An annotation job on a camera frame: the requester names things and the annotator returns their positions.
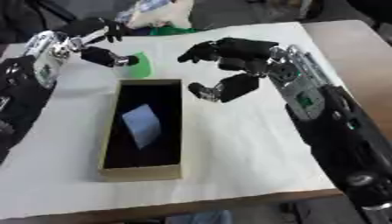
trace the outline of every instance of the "robotic finger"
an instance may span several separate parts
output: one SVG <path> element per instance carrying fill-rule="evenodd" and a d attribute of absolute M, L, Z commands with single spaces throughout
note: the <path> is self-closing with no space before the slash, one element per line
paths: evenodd
<path fill-rule="evenodd" d="M 190 92 L 200 99 L 211 102 L 230 102 L 259 87 L 259 78 L 266 76 L 267 59 L 270 48 L 276 42 L 254 41 L 242 38 L 223 38 L 194 45 L 178 62 L 191 60 L 218 61 L 218 68 L 226 71 L 243 71 L 244 73 L 221 80 L 215 87 L 204 87 L 200 83 L 188 86 Z"/>
<path fill-rule="evenodd" d="M 230 102 L 259 88 L 259 78 L 241 73 L 221 80 L 215 87 L 194 82 L 188 89 L 196 97 L 210 102 Z"/>

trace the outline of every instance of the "black robotic finger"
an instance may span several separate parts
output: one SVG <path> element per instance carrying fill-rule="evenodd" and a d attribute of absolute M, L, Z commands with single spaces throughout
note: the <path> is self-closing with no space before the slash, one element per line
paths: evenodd
<path fill-rule="evenodd" d="M 223 58 L 241 60 L 263 59 L 270 57 L 270 49 L 278 46 L 277 42 L 248 40 L 244 38 L 223 38 L 216 42 L 218 54 Z"/>
<path fill-rule="evenodd" d="M 139 58 L 136 56 L 121 57 L 115 55 L 108 49 L 102 49 L 95 46 L 90 46 L 86 49 L 81 50 L 80 57 L 83 60 L 87 60 L 105 67 L 133 66 L 139 63 Z"/>
<path fill-rule="evenodd" d="M 99 31 L 106 30 L 104 37 L 98 37 L 91 41 L 91 43 L 99 42 L 108 39 L 110 43 L 113 43 L 115 39 L 121 41 L 123 36 L 127 35 L 130 29 L 124 24 L 117 23 L 101 17 L 88 17 L 82 20 L 77 20 L 71 24 L 56 29 L 56 32 L 64 32 L 69 37 L 86 37 L 87 35 Z"/>
<path fill-rule="evenodd" d="M 216 52 L 216 46 L 213 41 L 203 42 L 194 45 L 191 49 L 186 51 L 183 55 L 178 57 L 178 62 L 183 63 L 191 60 L 197 63 L 200 60 L 213 60 L 216 61 L 219 55 Z"/>
<path fill-rule="evenodd" d="M 223 90 L 221 102 L 230 102 L 259 88 L 259 78 L 241 73 L 220 81 Z"/>
<path fill-rule="evenodd" d="M 192 83 L 188 86 L 189 91 L 196 97 L 210 102 L 230 102 L 258 88 L 258 78 L 248 73 L 223 79 L 215 87 L 204 87 L 199 83 Z"/>
<path fill-rule="evenodd" d="M 191 83 L 188 89 L 199 99 L 203 99 L 210 102 L 218 102 L 221 98 L 220 87 L 204 87 L 198 82 Z"/>

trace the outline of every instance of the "light blue cube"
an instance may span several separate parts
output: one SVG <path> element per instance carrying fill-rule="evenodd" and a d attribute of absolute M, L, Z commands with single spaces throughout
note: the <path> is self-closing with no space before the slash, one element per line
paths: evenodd
<path fill-rule="evenodd" d="M 150 106 L 144 104 L 122 115 L 129 133 L 139 150 L 152 143 L 161 134 L 161 124 Z"/>

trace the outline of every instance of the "wooden table edge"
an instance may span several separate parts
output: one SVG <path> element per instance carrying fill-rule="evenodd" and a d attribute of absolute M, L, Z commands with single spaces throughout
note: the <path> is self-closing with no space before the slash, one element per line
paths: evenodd
<path fill-rule="evenodd" d="M 232 198 L 201 200 L 178 204 L 166 204 L 159 206 L 139 206 L 109 210 L 86 211 L 78 213 L 48 214 L 31 216 L 26 218 L 13 218 L 0 220 L 0 224 L 27 224 L 27 223 L 113 223 L 119 221 L 140 220 L 152 217 L 165 217 L 174 214 L 189 214 L 201 211 L 230 209 L 232 207 L 255 206 L 261 203 L 278 203 L 293 200 L 310 200 L 340 196 L 342 193 L 337 189 L 316 190 L 308 192 L 278 192 L 265 195 Z"/>

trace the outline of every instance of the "green object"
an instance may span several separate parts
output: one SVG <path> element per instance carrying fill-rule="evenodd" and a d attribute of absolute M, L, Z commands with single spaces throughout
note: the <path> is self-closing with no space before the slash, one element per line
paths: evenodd
<path fill-rule="evenodd" d="M 128 66 L 129 76 L 134 79 L 143 79 L 151 75 L 151 64 L 143 52 L 134 54 L 139 58 L 139 63 L 134 66 Z"/>
<path fill-rule="evenodd" d="M 150 36 L 168 36 L 168 35 L 178 35 L 185 33 L 194 33 L 197 32 L 195 29 L 180 29 L 176 27 L 172 27 L 170 25 L 162 26 L 162 27 L 154 27 L 150 31 Z"/>
<path fill-rule="evenodd" d="M 304 92 L 297 95 L 297 101 L 299 102 L 299 104 L 301 104 L 303 109 L 306 109 L 307 107 L 313 105 L 311 98 L 309 98 Z"/>

